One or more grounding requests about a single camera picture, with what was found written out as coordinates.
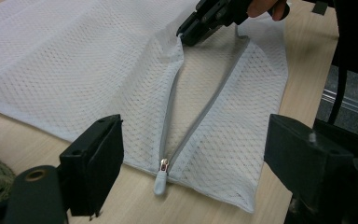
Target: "zipper slider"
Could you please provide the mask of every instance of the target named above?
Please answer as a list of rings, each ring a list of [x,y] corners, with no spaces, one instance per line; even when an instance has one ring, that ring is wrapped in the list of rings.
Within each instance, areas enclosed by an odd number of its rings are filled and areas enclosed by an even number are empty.
[[[168,165],[168,159],[161,160],[161,165],[159,166],[154,186],[154,192],[156,195],[162,195],[165,192],[165,186],[167,184]]]

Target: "white zipper pull tab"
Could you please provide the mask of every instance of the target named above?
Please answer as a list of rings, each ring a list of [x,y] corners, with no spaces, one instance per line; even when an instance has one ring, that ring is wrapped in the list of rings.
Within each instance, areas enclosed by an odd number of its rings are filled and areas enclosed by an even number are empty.
[[[167,184],[168,165],[168,159],[161,160],[161,165],[159,166],[154,187],[154,192],[156,195],[162,195],[165,192],[165,186]]]

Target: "zipper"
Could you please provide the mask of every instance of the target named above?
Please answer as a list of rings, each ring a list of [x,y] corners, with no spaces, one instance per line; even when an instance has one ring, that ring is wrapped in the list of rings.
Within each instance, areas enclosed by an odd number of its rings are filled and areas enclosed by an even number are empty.
[[[194,121],[194,123],[191,124],[189,131],[186,133],[186,135],[185,135],[184,139],[182,140],[182,142],[180,143],[179,147],[173,151],[173,154],[169,158],[167,158],[165,155],[164,149],[166,147],[166,142],[167,142],[168,124],[171,122],[172,105],[173,105],[174,94],[176,93],[176,86],[177,86],[176,84],[177,84],[177,79],[179,77],[178,74],[181,70],[179,70],[178,73],[176,74],[176,77],[175,77],[175,80],[173,81],[171,92],[170,92],[170,97],[169,97],[169,101],[168,101],[168,105],[167,105],[166,117],[164,120],[161,141],[160,141],[159,169],[157,172],[155,185],[154,185],[154,193],[158,196],[164,194],[165,189],[166,189],[167,180],[168,180],[168,172],[172,169],[174,162],[179,157],[179,154],[183,150],[183,148],[185,148],[185,145],[186,145],[187,141],[190,139],[193,132],[196,131],[196,129],[199,127],[200,123],[205,118],[208,111],[211,109],[213,103],[216,101],[218,95],[220,94],[220,92],[222,91],[224,86],[226,85],[226,82],[228,81],[228,78],[230,77],[231,73],[233,72],[235,66],[237,65],[238,60],[240,59],[241,55],[244,53],[246,47],[249,44],[248,36],[239,36],[238,35],[238,26],[236,26],[236,35],[238,38],[246,38],[247,39],[246,42],[243,44],[242,50],[240,50],[240,52],[238,53],[236,60],[234,60],[232,66],[231,66],[231,69],[226,73],[225,77],[219,84],[218,88],[213,93],[213,96],[208,101],[207,105],[202,109],[201,113],[199,114],[197,119]]]

